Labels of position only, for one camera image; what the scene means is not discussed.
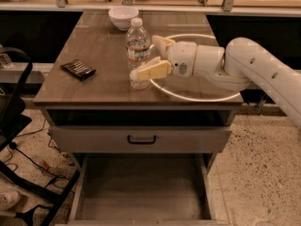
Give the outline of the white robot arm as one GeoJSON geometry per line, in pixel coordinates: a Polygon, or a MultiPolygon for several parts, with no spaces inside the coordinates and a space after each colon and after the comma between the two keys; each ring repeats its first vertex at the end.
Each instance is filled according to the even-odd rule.
{"type": "Polygon", "coordinates": [[[242,91],[250,84],[262,89],[298,126],[301,125],[301,73],[255,41],[231,40],[226,47],[153,36],[160,56],[130,72],[134,81],[175,76],[199,76],[214,86],[242,91]]]}

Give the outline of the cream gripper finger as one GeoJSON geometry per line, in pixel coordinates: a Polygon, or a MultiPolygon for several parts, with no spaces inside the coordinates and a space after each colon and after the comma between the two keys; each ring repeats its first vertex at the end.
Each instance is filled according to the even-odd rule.
{"type": "Polygon", "coordinates": [[[151,40],[152,44],[160,52],[163,58],[167,57],[167,49],[175,43],[174,40],[166,37],[161,37],[159,35],[153,35],[151,40]]]}
{"type": "Polygon", "coordinates": [[[161,79],[166,78],[171,72],[172,64],[168,60],[162,60],[157,56],[132,70],[130,72],[130,78],[134,81],[161,79]]]}

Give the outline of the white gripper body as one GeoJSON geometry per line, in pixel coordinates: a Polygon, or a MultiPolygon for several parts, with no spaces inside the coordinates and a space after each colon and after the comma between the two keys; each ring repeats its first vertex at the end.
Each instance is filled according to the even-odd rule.
{"type": "Polygon", "coordinates": [[[193,73],[197,45],[190,41],[179,41],[167,50],[167,60],[172,64],[172,74],[190,77],[193,73]]]}

